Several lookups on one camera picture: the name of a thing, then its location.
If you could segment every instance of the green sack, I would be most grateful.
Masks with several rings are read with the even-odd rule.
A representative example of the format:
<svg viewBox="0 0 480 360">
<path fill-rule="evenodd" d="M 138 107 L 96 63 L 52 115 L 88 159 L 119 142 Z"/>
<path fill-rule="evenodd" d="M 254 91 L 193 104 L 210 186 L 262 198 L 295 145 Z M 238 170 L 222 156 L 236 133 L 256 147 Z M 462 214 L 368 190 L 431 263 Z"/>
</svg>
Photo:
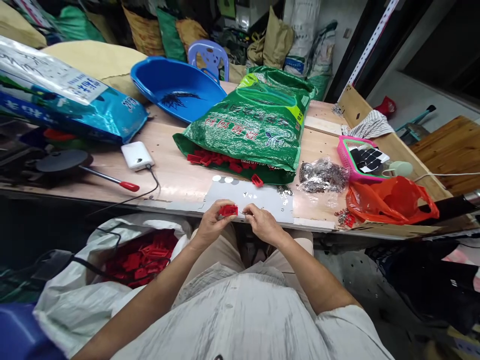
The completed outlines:
<svg viewBox="0 0 480 360">
<path fill-rule="evenodd" d="M 156 15 L 166 57 L 186 63 L 187 55 L 185 54 L 184 44 L 180 40 L 179 32 L 175 27 L 177 18 L 159 8 L 156 9 Z"/>
<path fill-rule="evenodd" d="M 248 70 L 233 92 L 173 139 L 185 156 L 209 150 L 258 163 L 240 172 L 248 179 L 257 174 L 266 184 L 291 183 L 299 165 L 304 114 L 315 89 L 277 68 Z M 228 162 L 209 167 L 234 172 Z"/>
<path fill-rule="evenodd" d="M 76 6 L 65 6 L 58 17 L 45 13 L 67 41 L 94 40 L 105 43 L 102 33 L 90 22 L 87 15 Z"/>
</svg>

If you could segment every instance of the beige pants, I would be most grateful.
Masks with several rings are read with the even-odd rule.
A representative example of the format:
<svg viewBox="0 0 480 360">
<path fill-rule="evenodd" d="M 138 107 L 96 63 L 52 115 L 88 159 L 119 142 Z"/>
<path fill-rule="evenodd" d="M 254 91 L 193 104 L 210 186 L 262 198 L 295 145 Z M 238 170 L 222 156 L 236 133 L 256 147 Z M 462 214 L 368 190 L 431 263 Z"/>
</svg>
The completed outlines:
<svg viewBox="0 0 480 360">
<path fill-rule="evenodd" d="M 196 229 L 192 234 L 192 239 L 197 234 Z M 309 254 L 314 254 L 314 240 L 310 231 L 303 230 L 286 230 L 291 237 L 300 244 Z M 220 263 L 232 270 L 242 272 L 245 270 L 245 266 L 240 258 L 240 253 L 237 247 L 237 238 L 235 236 L 235 230 L 231 224 L 229 224 L 218 237 L 197 259 L 193 264 L 190 273 L 186 277 L 183 285 L 188 284 L 199 274 L 203 273 L 212 265 Z M 294 270 L 290 266 L 287 259 L 278 250 L 275 250 L 264 262 L 266 266 L 276 268 L 283 273 L 287 285 L 296 290 L 300 299 L 303 301 L 310 314 L 315 316 L 312 307 L 305 295 L 304 290 L 300 286 L 299 280 L 295 275 Z"/>
</svg>

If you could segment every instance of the white power bank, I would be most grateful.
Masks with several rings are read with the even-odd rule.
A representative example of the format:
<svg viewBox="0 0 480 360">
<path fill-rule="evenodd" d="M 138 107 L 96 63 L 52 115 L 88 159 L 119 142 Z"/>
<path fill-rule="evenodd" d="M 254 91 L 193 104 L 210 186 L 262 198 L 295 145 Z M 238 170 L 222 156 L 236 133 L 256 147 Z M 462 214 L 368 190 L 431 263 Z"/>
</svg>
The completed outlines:
<svg viewBox="0 0 480 360">
<path fill-rule="evenodd" d="M 121 152 L 123 153 L 127 166 L 134 171 L 139 171 L 145 169 L 147 165 L 153 166 L 155 164 L 149 151 L 141 141 L 123 145 Z"/>
</svg>

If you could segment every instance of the blue plastic basin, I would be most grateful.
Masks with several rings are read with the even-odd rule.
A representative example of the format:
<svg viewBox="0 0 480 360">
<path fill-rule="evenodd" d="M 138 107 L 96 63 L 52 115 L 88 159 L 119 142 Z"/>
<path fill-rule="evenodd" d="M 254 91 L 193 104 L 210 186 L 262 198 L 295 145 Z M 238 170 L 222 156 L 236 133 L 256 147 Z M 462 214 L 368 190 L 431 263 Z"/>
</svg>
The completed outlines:
<svg viewBox="0 0 480 360">
<path fill-rule="evenodd" d="M 200 69 L 161 56 L 150 56 L 135 64 L 131 78 L 148 100 L 186 123 L 205 115 L 227 96 L 225 90 Z M 177 96 L 175 92 L 196 97 Z"/>
</svg>

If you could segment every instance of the metal rod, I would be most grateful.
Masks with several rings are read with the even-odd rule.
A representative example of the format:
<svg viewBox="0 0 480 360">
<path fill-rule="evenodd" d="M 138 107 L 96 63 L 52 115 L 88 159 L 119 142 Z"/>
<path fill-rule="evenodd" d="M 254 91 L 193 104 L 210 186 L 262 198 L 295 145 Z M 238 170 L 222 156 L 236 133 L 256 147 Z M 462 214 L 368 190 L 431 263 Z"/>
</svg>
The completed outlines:
<svg viewBox="0 0 480 360">
<path fill-rule="evenodd" d="M 88 172 L 88 173 L 90 173 L 90 174 L 96 175 L 96 176 L 101 177 L 101 178 L 104 178 L 104 179 L 106 179 L 106 180 L 110 180 L 110 181 L 113 182 L 113 183 L 116 183 L 116 184 L 120 184 L 120 183 L 121 183 L 120 180 L 118 180 L 118 179 L 116 179 L 116 178 L 114 178 L 114 177 L 105 175 L 104 173 L 95 171 L 95 170 L 93 170 L 93 169 L 91 169 L 91 168 L 89 168 L 89 167 L 82 166 L 82 165 L 78 165 L 78 167 L 79 167 L 80 169 L 85 170 L 86 172 Z"/>
</svg>

